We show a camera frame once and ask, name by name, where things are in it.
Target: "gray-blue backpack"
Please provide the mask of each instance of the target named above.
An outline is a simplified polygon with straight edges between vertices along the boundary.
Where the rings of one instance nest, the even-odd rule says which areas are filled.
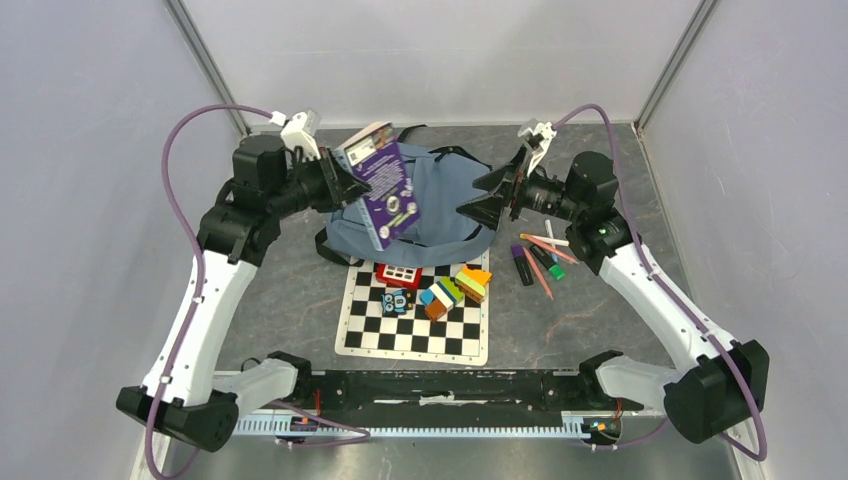
[[[403,143],[410,127],[399,136],[401,156],[418,202],[420,218],[384,251],[377,251],[356,205],[329,214],[326,227],[315,235],[315,249],[333,263],[351,265],[341,254],[398,267],[434,267],[465,262],[489,248],[495,232],[456,213],[456,207],[484,194],[471,186],[490,172],[462,147],[427,149]]]

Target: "book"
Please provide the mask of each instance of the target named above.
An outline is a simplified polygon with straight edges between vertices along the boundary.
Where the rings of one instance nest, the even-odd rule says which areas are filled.
[[[342,168],[371,186],[356,206],[374,248],[384,251],[419,217],[392,124],[372,123],[333,153]]]

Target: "purple marker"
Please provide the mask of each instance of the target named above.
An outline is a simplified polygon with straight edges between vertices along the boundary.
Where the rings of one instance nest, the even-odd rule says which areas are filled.
[[[512,250],[512,259],[515,260],[515,266],[518,268],[518,276],[521,277],[521,283],[525,287],[533,285],[533,274],[530,273],[530,264],[524,255],[524,249],[519,244],[513,245],[510,249]]]

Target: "orange pencil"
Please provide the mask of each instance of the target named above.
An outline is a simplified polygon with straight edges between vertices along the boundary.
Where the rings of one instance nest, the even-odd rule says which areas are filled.
[[[528,242],[530,242],[530,243],[535,243],[536,245],[538,245],[538,246],[539,246],[539,248],[541,248],[541,249],[543,249],[543,250],[547,250],[547,251],[549,251],[549,252],[551,252],[551,253],[555,253],[555,254],[559,255],[561,258],[564,258],[564,259],[568,260],[568,261],[569,261],[569,262],[571,262],[571,263],[575,263],[575,264],[576,264],[576,263],[578,263],[576,258],[572,257],[571,255],[568,255],[567,253],[562,253],[562,252],[560,252],[560,251],[559,251],[559,250],[557,250],[556,248],[554,248],[554,247],[552,247],[552,246],[548,245],[547,243],[545,243],[545,242],[543,242],[543,241],[539,240],[538,238],[534,237],[533,235],[524,235],[524,234],[522,234],[522,235],[521,235],[521,237],[522,237],[524,240],[527,240],[527,241],[528,241]]]
[[[533,269],[533,272],[536,274],[536,277],[539,279],[539,283],[542,284],[542,288],[545,289],[545,293],[551,297],[551,300],[554,299],[554,294],[551,293],[551,287],[548,286],[548,282],[545,281],[545,277],[542,275],[542,271],[539,270],[539,266],[536,265],[536,259],[533,258],[533,254],[527,250],[527,247],[521,247],[524,250],[524,255],[527,257],[527,261],[530,263],[530,268]]]

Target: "metal corner post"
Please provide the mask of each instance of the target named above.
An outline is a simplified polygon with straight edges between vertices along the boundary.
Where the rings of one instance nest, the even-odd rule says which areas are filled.
[[[203,75],[209,81],[209,85],[212,86],[212,90],[215,91],[215,95],[218,97],[218,100],[221,103],[235,104],[235,98],[233,98],[232,92],[230,92],[229,87],[227,87],[227,82],[224,81],[224,77],[221,75],[218,65],[216,65],[215,60],[212,59],[212,54],[209,53],[206,43],[203,42],[203,38],[200,36],[200,32],[197,30],[197,26],[194,24],[194,21],[191,19],[191,15],[188,13],[188,8],[186,8],[183,0],[163,1],[165,3],[165,7],[171,13],[174,23],[177,24],[177,28],[180,29],[180,33],[182,33],[186,44],[188,44],[188,47],[191,49],[192,55],[194,55],[194,58],[197,60],[198,66],[200,66],[200,69],[203,71]],[[228,110],[226,113],[239,136],[243,138],[250,134],[250,127],[241,112]]]
[[[660,78],[654,85],[653,90],[651,90],[651,94],[648,95],[648,100],[645,102],[645,106],[642,107],[642,111],[639,112],[639,116],[636,117],[636,121],[633,122],[636,131],[640,135],[642,130],[651,120],[654,112],[656,112],[657,106],[668,91],[674,77],[677,76],[677,72],[686,60],[692,45],[701,34],[704,25],[707,23],[707,20],[709,20],[715,6],[718,3],[719,0],[701,0],[698,4],[698,8],[695,9],[695,13],[689,20],[689,24],[686,25],[686,30],[683,31],[683,35],[681,35],[680,40],[677,42],[677,46],[674,47],[671,57],[668,59],[665,68],[663,68]]]

